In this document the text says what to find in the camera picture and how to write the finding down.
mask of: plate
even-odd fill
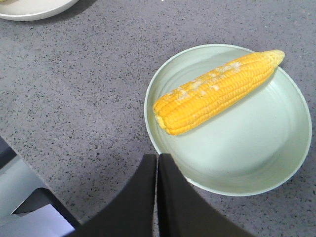
[[[145,97],[146,128],[157,152],[170,153],[192,184],[222,195],[269,191],[302,165],[311,143],[312,124],[295,82],[278,67],[255,91],[179,136],[160,129],[152,106],[178,86],[250,52],[226,44],[187,49],[158,69]]]
[[[34,21],[57,15],[78,0],[6,0],[0,2],[0,18],[13,21]]]

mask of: yellow corn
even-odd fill
[[[255,52],[205,73],[159,98],[153,110],[170,135],[184,133],[253,91],[282,62],[284,52]]]

